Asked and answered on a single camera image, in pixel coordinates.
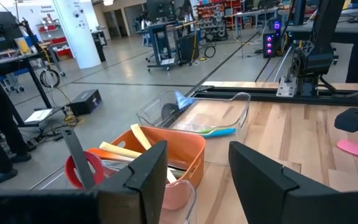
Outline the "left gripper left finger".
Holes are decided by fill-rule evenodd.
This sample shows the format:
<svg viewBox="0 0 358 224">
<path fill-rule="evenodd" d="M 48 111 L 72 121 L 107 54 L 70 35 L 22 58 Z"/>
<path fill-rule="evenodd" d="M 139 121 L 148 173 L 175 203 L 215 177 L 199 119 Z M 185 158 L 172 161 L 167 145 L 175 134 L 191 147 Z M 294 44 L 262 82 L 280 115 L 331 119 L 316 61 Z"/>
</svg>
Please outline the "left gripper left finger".
<svg viewBox="0 0 358 224">
<path fill-rule="evenodd" d="M 158 224 L 167 141 L 87 190 L 0 190 L 0 224 Z"/>
</svg>

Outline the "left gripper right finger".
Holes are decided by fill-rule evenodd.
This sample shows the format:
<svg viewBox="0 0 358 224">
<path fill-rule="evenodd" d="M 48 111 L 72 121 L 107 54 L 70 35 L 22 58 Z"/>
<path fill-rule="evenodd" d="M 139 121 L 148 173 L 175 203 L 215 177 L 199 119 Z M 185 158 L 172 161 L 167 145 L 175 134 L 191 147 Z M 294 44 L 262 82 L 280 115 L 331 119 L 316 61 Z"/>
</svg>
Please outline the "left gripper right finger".
<svg viewBox="0 0 358 224">
<path fill-rule="evenodd" d="M 229 165 L 249 224 L 358 224 L 358 192 L 339 192 L 237 141 Z"/>
</svg>

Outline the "pink silicone spatula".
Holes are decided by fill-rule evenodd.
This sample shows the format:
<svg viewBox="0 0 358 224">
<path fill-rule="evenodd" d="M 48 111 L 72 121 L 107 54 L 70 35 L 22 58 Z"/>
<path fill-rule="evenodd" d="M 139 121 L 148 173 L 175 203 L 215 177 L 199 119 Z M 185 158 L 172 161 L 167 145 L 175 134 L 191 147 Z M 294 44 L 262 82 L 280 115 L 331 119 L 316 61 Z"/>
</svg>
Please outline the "pink silicone spatula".
<svg viewBox="0 0 358 224">
<path fill-rule="evenodd" d="M 349 154 L 358 156 L 358 144 L 347 139 L 342 139 L 337 142 L 337 147 Z"/>
</svg>

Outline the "red slotted spoon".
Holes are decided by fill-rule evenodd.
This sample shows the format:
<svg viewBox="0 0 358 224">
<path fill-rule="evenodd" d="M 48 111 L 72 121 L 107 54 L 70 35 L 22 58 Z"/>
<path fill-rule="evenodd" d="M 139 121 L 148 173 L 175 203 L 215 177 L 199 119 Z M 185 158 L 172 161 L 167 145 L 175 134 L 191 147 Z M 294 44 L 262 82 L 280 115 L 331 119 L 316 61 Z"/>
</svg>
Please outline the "red slotted spoon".
<svg viewBox="0 0 358 224">
<path fill-rule="evenodd" d="M 101 163 L 101 159 L 92 152 L 85 151 L 85 159 L 90 162 L 91 166 L 94 168 L 95 173 L 93 174 L 93 180 L 95 184 L 100 184 L 104 180 L 104 170 Z M 79 180 L 75 174 L 76 165 L 72 156 L 68 157 L 65 163 L 65 175 L 68 181 L 78 189 L 83 188 L 82 182 Z"/>
</svg>

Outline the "black box on floor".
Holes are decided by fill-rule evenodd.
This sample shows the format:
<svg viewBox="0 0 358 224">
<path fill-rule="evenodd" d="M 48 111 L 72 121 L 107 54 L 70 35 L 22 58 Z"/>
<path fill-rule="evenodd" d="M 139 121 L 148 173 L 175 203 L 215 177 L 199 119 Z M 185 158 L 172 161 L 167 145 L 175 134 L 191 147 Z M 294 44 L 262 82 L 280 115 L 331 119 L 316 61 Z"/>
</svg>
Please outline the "black box on floor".
<svg viewBox="0 0 358 224">
<path fill-rule="evenodd" d="M 86 90 L 81 92 L 69 107 L 75 116 L 91 114 L 102 102 L 99 90 Z"/>
</svg>

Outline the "computer tower purple lights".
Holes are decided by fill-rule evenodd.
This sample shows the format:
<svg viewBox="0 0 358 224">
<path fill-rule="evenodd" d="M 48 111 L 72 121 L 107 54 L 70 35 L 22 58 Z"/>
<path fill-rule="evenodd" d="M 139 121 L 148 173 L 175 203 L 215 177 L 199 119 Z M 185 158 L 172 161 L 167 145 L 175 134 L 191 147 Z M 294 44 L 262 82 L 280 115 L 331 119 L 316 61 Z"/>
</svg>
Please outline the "computer tower purple lights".
<svg viewBox="0 0 358 224">
<path fill-rule="evenodd" d="M 279 50 L 282 20 L 280 17 L 271 17 L 267 21 L 267 28 L 262 36 L 263 57 L 275 57 Z"/>
</svg>

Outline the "clear plastic bin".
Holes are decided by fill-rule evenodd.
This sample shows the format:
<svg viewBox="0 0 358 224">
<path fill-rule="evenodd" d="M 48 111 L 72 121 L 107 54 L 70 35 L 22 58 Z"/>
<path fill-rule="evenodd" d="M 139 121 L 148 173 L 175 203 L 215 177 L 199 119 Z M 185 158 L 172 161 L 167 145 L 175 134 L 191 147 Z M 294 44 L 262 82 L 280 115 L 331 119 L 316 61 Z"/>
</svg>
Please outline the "clear plastic bin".
<svg viewBox="0 0 358 224">
<path fill-rule="evenodd" d="M 169 90 L 147 103 L 137 113 L 140 124 L 197 134 L 204 129 L 236 128 L 232 135 L 205 138 L 241 141 L 247 135 L 250 98 L 239 95 L 228 100 L 194 98 Z"/>
</svg>

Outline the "orange plastic bin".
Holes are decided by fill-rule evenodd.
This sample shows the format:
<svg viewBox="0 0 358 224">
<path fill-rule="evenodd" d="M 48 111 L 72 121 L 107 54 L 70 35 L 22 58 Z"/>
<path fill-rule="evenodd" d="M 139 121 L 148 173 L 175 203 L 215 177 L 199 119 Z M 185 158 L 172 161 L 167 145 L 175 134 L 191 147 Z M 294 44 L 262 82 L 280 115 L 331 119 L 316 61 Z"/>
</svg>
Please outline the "orange plastic bin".
<svg viewBox="0 0 358 224">
<path fill-rule="evenodd" d="M 185 173 L 179 180 L 187 180 L 197 187 L 203 177 L 204 149 L 206 141 L 197 134 L 172 129 L 140 126 L 149 143 L 153 146 L 159 141 L 167 142 L 168 165 L 183 169 Z M 131 129 L 120 135 L 110 144 L 144 153 L 146 150 L 136 139 Z"/>
</svg>

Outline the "red parts shelf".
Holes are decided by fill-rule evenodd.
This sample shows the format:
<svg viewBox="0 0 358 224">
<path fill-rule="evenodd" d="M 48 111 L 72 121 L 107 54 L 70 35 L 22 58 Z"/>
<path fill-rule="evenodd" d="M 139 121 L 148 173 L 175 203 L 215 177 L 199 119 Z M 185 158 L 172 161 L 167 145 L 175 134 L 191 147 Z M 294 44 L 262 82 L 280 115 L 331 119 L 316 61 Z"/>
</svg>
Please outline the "red parts shelf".
<svg viewBox="0 0 358 224">
<path fill-rule="evenodd" d="M 194 7 L 200 39 L 205 42 L 227 40 L 228 29 L 234 28 L 231 16 L 241 12 L 241 0 L 200 0 Z"/>
</svg>

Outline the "white round pillar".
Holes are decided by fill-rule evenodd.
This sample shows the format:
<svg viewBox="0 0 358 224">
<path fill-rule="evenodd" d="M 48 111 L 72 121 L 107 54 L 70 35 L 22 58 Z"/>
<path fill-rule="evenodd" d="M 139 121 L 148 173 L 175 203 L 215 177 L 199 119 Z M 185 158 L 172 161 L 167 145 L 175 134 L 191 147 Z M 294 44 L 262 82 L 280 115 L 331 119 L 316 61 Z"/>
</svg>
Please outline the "white round pillar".
<svg viewBox="0 0 358 224">
<path fill-rule="evenodd" d="M 71 52 L 80 69 L 101 64 L 87 17 L 90 0 L 52 0 Z"/>
</svg>

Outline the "black wheeled workstation cart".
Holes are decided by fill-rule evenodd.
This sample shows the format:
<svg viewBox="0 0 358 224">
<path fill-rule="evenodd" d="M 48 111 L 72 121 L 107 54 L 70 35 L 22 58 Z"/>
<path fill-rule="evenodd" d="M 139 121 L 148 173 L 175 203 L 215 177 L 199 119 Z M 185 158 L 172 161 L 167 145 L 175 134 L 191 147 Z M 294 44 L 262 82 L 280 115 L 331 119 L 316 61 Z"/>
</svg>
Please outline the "black wheeled workstation cart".
<svg viewBox="0 0 358 224">
<path fill-rule="evenodd" d="M 152 44 L 154 64 L 147 65 L 147 71 L 164 68 L 170 71 L 173 66 L 191 66 L 199 57 L 197 22 L 161 22 L 137 31 L 147 44 Z"/>
</svg>

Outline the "black aluminium table frame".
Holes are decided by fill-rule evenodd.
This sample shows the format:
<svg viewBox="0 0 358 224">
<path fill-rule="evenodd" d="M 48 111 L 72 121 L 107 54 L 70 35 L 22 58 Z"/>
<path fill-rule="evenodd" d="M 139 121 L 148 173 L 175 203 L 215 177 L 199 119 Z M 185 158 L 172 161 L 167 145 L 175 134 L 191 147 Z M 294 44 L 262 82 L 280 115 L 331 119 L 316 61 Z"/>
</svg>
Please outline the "black aluminium table frame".
<svg viewBox="0 0 358 224">
<path fill-rule="evenodd" d="M 333 83 L 328 89 L 323 84 L 297 88 L 280 87 L 272 82 L 206 82 L 188 94 L 194 98 L 220 100 L 239 95 L 248 96 L 252 101 L 358 107 L 358 83 Z"/>
</svg>

